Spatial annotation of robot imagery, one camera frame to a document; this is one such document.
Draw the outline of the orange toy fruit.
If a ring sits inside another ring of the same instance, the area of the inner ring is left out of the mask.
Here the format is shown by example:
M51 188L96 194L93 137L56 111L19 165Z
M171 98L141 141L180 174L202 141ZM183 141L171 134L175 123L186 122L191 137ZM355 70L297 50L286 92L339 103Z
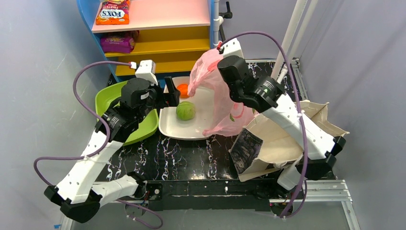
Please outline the orange toy fruit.
M181 99L186 99L189 98L188 95L188 84L183 83L183 84L179 84L176 89L180 92L180 98Z

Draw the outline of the green toy cabbage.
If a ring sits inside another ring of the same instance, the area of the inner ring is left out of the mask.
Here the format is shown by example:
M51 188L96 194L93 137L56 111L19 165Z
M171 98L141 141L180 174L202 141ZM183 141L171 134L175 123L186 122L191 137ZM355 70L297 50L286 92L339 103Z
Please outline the green toy cabbage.
M176 107L176 116L182 121L188 121L195 118L196 107L193 103L183 101Z

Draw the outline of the pink plastic grocery bag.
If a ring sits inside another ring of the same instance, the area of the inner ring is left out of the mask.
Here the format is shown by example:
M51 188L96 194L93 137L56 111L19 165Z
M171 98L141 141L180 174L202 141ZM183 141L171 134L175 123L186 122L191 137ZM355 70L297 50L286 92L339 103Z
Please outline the pink plastic grocery bag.
M222 135L225 137L238 135L258 113L242 103L235 103L229 95L229 88L217 68L223 56L216 49L204 52L195 62L188 85L188 95L195 96L199 87L214 91L214 111L209 114L212 123L203 131L204 136Z

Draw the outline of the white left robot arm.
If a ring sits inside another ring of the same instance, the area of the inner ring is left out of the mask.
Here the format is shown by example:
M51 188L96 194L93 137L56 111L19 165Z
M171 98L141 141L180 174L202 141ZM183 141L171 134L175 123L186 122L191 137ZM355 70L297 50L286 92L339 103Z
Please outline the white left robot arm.
M124 196L146 196L147 181L136 172L103 184L95 181L111 156L151 112L179 104L180 91L172 78L166 77L165 84L164 90L158 83L130 79L122 87L121 95L98 117L90 141L75 159L73 168L61 182L48 186L44 192L66 217L85 223L112 201Z

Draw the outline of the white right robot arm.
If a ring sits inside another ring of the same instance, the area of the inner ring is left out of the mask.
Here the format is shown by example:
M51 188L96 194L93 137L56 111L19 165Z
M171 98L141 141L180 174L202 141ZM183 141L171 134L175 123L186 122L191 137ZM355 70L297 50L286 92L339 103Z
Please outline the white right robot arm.
M240 181L281 170L277 183L291 190L332 169L346 132L327 122L326 105L317 104L306 115L300 109L305 102L293 102L273 78L253 77L241 57L226 57L217 67L231 99L258 112L231 149Z

